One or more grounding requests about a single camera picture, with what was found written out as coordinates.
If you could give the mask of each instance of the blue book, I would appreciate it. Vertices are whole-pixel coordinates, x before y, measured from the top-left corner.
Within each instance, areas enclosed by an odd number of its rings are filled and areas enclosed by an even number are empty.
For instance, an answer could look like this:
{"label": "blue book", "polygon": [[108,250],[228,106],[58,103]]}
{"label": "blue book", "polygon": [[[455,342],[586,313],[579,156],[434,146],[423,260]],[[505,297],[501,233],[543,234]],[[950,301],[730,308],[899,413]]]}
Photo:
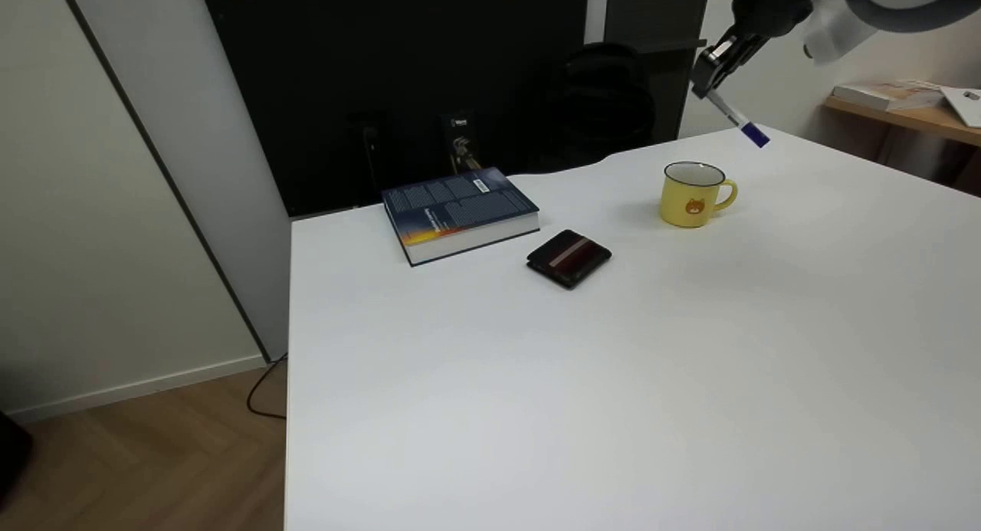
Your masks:
{"label": "blue book", "polygon": [[539,209],[494,167],[385,190],[382,203],[412,266],[539,230]]}

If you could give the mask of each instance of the yellow mug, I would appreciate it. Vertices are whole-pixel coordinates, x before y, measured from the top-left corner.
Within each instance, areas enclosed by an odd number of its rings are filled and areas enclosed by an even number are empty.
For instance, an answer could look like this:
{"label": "yellow mug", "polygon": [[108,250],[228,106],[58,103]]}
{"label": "yellow mug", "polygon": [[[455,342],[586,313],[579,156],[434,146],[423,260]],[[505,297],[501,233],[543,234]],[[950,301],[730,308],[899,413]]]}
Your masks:
{"label": "yellow mug", "polygon": [[[733,191],[725,202],[715,203],[722,185]],[[732,205],[738,193],[736,183],[717,167],[694,161],[672,163],[664,168],[661,219],[676,227],[704,226],[713,213]]]}

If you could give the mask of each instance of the herringbone floor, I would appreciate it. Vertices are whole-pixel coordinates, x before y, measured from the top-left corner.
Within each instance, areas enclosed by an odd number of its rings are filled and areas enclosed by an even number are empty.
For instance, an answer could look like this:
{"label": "herringbone floor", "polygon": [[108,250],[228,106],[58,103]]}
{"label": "herringbone floor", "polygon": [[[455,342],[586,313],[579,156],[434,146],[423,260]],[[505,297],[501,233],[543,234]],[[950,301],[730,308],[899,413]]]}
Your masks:
{"label": "herringbone floor", "polygon": [[[28,426],[34,457],[0,529],[283,528],[285,423],[253,415],[262,369]],[[253,399],[284,413],[285,363]]]}

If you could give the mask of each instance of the marker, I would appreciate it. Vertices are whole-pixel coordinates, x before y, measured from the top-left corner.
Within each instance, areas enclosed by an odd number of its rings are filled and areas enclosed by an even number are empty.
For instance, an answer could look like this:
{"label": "marker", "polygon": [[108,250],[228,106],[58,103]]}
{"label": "marker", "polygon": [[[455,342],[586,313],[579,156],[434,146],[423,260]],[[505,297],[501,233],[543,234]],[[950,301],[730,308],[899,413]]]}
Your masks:
{"label": "marker", "polygon": [[715,107],[722,112],[722,115],[726,116],[726,119],[731,120],[733,125],[738,127],[739,130],[742,130],[743,134],[746,134],[746,136],[753,141],[753,144],[763,148],[767,143],[769,143],[770,137],[763,134],[763,131],[758,129],[756,125],[753,125],[753,122],[747,119],[746,116],[743,115],[743,112],[740,112],[736,108],[733,108],[727,104],[718,92],[715,90],[709,90],[708,93],[705,94],[705,98],[708,98],[709,102],[715,104]]}

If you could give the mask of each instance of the wallet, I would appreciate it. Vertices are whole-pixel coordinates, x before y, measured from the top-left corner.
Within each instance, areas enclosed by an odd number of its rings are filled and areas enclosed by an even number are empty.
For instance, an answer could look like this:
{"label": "wallet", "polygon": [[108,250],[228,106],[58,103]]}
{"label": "wallet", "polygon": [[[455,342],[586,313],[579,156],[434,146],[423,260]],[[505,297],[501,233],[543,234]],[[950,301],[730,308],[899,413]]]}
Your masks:
{"label": "wallet", "polygon": [[584,235],[565,230],[530,252],[528,266],[571,290],[612,255]]}

